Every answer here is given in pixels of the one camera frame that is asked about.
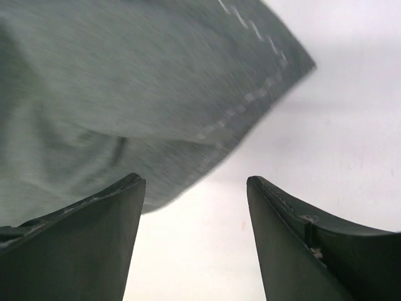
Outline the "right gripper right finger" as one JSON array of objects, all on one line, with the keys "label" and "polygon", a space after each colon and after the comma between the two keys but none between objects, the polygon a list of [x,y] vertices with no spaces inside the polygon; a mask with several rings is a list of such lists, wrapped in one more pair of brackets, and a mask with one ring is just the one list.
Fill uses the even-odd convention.
[{"label": "right gripper right finger", "polygon": [[267,300],[399,300],[400,234],[347,221],[260,176],[247,201]]}]

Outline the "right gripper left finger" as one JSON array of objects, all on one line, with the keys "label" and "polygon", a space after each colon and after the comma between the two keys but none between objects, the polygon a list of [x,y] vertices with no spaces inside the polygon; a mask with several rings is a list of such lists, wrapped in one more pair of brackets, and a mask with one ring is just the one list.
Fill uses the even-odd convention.
[{"label": "right gripper left finger", "polygon": [[1,299],[118,301],[125,293],[146,182],[129,174],[103,191],[1,228]]}]

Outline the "grey cloth napkin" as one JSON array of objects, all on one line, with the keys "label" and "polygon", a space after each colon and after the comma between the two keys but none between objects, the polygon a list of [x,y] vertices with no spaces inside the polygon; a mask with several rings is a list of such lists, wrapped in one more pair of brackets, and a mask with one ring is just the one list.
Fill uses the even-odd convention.
[{"label": "grey cloth napkin", "polygon": [[132,172],[166,206],[314,67],[261,1],[2,1],[1,224]]}]

